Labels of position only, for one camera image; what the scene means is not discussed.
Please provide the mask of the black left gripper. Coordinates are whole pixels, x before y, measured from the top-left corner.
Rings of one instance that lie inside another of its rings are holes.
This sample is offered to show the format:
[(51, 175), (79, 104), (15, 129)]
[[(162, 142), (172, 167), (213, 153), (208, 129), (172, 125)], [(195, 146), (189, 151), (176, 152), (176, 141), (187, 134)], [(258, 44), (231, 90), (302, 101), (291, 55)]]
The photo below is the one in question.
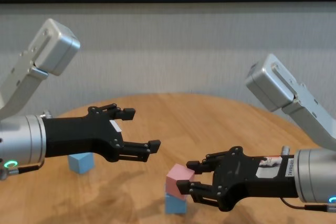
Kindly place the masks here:
[(121, 133), (110, 122), (133, 120), (134, 115), (134, 108), (121, 109), (112, 103), (100, 108), (89, 107), (88, 114), (81, 117), (43, 119), (46, 132), (45, 157), (96, 153), (109, 162), (147, 162), (150, 154), (158, 152), (161, 141), (124, 142), (122, 147)]

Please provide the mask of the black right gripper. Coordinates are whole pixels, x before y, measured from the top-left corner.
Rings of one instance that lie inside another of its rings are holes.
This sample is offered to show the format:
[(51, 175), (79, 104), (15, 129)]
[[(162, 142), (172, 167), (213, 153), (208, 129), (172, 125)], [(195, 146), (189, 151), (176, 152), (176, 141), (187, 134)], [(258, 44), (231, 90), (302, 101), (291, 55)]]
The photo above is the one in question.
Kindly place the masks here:
[(195, 174), (213, 173), (212, 185), (177, 180), (182, 195), (195, 203), (218, 206), (231, 211), (242, 199), (297, 198), (295, 179), (286, 174), (292, 155), (248, 156), (241, 146), (225, 152), (207, 154), (202, 161), (188, 161), (186, 167)]

